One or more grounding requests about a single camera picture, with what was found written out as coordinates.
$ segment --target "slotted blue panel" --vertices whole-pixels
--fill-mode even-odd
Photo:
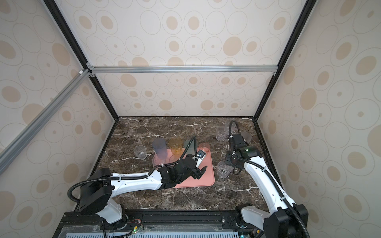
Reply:
[[[123,232],[107,233],[107,238],[125,235]],[[103,233],[68,233],[66,238],[103,238]],[[145,232],[128,238],[238,238],[238,232]]]

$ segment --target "brown marble surface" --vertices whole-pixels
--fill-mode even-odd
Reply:
[[[97,169],[109,167],[111,172],[140,173],[152,169],[154,150],[152,141],[175,136],[183,140],[197,136],[197,144],[207,142],[215,174],[215,183],[209,187],[171,188],[164,190],[143,190],[116,196],[114,200],[127,209],[208,209],[233,210],[235,206],[252,203],[268,211],[267,205],[254,180],[243,170],[240,175],[230,174],[226,179],[218,177],[216,167],[224,160],[229,149],[227,140],[216,139],[216,127],[223,126],[226,119],[235,119],[241,132],[252,135],[250,145],[260,150],[258,137],[251,118],[226,117],[121,117],[109,141]],[[137,145],[147,148],[147,158],[139,160],[133,152]]]

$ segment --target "horizontal metal bar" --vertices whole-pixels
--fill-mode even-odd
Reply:
[[[67,101],[69,96],[77,89],[80,83],[89,77],[89,70],[84,69],[78,74],[48,105],[40,114],[4,149],[0,155],[0,174],[13,162],[20,152],[28,145],[33,137],[41,130],[50,118]]]
[[[276,72],[277,65],[91,66],[93,73]]]

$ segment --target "wall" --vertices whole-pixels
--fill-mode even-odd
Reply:
[[[0,152],[82,68],[38,0],[0,4]]]
[[[0,175],[1,238],[52,237],[75,206],[68,188],[88,177],[113,123],[85,79]]]
[[[381,2],[322,0],[259,118],[311,237],[379,237]]]
[[[60,0],[97,66],[277,64],[305,0]]]
[[[100,73],[119,116],[252,116],[272,72]]]

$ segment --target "patterned wall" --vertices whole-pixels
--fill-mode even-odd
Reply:
[[[259,119],[312,237],[381,234],[381,1],[322,0]]]
[[[305,0],[57,0],[97,66],[277,64]]]
[[[0,237],[51,238],[114,120],[86,79],[0,175]]]
[[[0,1],[0,152],[82,68],[38,0]]]
[[[252,116],[272,72],[98,74],[119,116]]]

